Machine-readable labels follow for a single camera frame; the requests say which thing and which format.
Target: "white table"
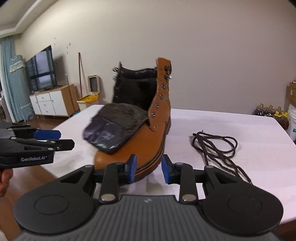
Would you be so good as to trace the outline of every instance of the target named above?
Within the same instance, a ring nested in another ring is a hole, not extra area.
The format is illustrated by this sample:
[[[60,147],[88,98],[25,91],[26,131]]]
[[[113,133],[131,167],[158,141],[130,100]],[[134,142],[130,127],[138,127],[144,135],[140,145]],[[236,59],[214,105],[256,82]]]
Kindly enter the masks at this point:
[[[93,164],[96,148],[83,140],[82,132],[101,107],[92,105],[55,128],[62,133],[62,139],[73,139],[75,147],[72,151],[57,152],[54,163],[43,165],[46,170],[61,177]],[[172,109],[171,121],[165,153],[173,163],[181,161],[195,169],[204,168],[203,157],[190,145],[192,133],[204,130],[209,134],[232,136],[238,141],[237,153],[232,160],[245,170],[254,185],[279,198],[284,207],[281,223],[296,219],[296,145],[273,118]],[[219,149],[229,149],[228,144],[221,140],[214,143]],[[98,195],[99,188],[98,185],[95,195]],[[199,199],[204,198],[201,184],[197,184],[197,190]],[[165,184],[159,165],[143,180],[120,187],[120,193],[175,194],[178,199],[179,186]]]

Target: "cabinet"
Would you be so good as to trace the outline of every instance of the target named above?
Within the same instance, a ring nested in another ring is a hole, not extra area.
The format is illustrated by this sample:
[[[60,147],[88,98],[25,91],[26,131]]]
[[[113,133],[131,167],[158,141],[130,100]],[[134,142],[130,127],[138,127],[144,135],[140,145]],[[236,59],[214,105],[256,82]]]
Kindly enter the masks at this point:
[[[68,116],[79,110],[74,85],[39,91],[30,96],[36,115]]]

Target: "gray ribbed panel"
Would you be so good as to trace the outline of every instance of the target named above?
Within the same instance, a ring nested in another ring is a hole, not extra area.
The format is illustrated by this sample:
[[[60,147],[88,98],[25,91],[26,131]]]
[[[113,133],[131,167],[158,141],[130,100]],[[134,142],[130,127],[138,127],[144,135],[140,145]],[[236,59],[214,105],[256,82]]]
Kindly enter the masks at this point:
[[[272,233],[235,237],[207,224],[194,206],[174,196],[123,196],[98,209],[83,227],[51,237],[22,233],[15,241],[279,241]]]

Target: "television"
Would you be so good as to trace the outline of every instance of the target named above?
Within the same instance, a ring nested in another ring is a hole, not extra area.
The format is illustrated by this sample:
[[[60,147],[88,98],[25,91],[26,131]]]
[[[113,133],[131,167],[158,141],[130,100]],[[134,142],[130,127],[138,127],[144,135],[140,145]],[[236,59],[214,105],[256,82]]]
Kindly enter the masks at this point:
[[[25,63],[25,66],[31,93],[57,85],[51,46],[37,53]]]

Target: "curtain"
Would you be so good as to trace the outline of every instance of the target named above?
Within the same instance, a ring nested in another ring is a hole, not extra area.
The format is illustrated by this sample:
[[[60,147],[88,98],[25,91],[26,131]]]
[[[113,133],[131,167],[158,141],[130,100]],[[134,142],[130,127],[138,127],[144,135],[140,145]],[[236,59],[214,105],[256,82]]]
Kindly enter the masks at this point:
[[[21,55],[15,56],[12,36],[1,39],[0,53],[5,98],[10,105],[15,121],[27,121],[33,116],[29,98],[30,92],[26,80],[25,64]]]

